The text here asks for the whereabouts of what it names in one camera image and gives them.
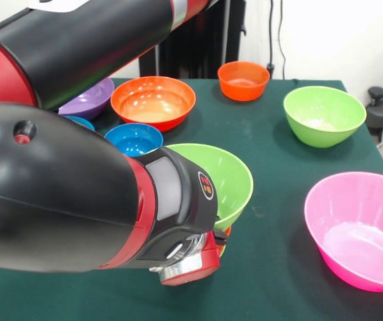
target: white wall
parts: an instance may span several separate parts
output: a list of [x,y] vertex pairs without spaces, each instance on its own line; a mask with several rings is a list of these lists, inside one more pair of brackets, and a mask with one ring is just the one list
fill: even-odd
[[[269,61],[268,17],[270,0],[247,0],[242,60]],[[273,38],[275,78],[280,77],[277,46],[279,0],[274,0]],[[26,7],[27,0],[0,0],[0,21]],[[341,79],[349,92],[367,101],[366,90],[383,86],[383,1],[284,0],[281,34],[287,57],[287,78]],[[116,73],[139,76],[138,62]]]

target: purple bowl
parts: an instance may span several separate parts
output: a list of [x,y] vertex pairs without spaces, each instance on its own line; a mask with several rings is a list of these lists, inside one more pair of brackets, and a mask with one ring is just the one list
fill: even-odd
[[59,115],[76,116],[91,120],[104,110],[114,89],[114,82],[110,78],[106,78],[63,105],[59,109]]

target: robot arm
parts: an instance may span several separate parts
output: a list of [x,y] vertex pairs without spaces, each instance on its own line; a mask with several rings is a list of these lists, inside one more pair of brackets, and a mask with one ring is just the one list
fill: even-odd
[[0,101],[55,110],[164,40],[212,0],[90,0],[0,23]]
[[179,285],[219,267],[217,196],[202,168],[168,148],[127,158],[47,111],[214,2],[90,0],[0,24],[0,268],[147,268]]

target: pink bowl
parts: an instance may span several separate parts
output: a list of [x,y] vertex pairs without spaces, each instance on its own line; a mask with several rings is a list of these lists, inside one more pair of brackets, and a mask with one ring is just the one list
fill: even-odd
[[304,212],[330,269],[352,286],[383,292],[383,175],[327,177],[309,192]]

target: robot logo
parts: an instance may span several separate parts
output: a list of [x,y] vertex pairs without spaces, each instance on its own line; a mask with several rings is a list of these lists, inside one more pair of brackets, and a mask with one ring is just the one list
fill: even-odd
[[211,201],[213,199],[213,195],[215,194],[212,182],[202,172],[199,172],[199,181],[200,186],[202,187],[203,195],[208,199],[208,201]]

